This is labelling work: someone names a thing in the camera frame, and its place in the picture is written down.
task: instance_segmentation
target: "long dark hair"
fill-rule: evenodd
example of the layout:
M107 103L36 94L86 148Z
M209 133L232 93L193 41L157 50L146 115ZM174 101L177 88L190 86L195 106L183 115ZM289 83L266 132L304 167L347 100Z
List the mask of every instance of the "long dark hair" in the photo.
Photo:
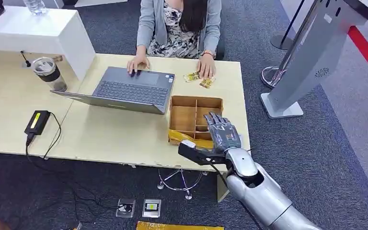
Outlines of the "long dark hair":
M205 26L208 0L184 0L180 28L187 32L200 32Z

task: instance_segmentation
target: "bracelet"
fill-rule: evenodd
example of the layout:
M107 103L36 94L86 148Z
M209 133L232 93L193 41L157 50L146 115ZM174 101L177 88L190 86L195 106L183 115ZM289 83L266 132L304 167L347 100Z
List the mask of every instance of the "bracelet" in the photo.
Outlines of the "bracelet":
M202 57L204 54L209 54L209 55L211 55L211 56L212 56L212 58L215 58L215 55L214 55L211 51L209 51L209 50L205 50L205 51L202 53L201 57Z

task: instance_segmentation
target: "yellow wrapper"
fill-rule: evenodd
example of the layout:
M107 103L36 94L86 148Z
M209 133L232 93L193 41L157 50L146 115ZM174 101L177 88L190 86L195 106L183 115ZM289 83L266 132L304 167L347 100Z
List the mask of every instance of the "yellow wrapper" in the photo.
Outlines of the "yellow wrapper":
M193 142L197 147L201 147L201 148L205 148L209 150L212 149L214 146L214 143L212 142L212 140L197 140L197 139L190 137L189 135L186 135L184 133L180 133L176 130L171 130L171 129L169 129L169 138L176 140L178 142L181 142L183 140L189 140Z
M136 230L223 230L223 227L169 225L139 221Z
M209 89L214 81L215 81L215 78L204 79L199 85Z
M186 82L190 82L190 81L195 81L199 79L199 74L198 72L194 72L194 73L189 73L183 76L184 80Z

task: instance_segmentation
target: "travel mug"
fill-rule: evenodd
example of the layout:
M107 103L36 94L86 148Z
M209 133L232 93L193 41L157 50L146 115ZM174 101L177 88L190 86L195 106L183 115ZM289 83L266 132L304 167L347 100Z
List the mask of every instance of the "travel mug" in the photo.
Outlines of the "travel mug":
M32 63L33 72L45 81L53 90L64 92L67 90L67 84L61 76L56 62L47 57L40 57Z

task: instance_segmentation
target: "floral dress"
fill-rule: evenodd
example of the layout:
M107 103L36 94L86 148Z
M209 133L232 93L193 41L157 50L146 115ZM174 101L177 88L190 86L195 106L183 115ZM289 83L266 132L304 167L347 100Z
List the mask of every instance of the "floral dress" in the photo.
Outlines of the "floral dress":
M156 41L153 36L147 50L148 55L167 58L198 58L199 34L194 32L184 32L181 30L179 22L182 11L170 7L164 1L164 21L167 29L167 43L164 45Z

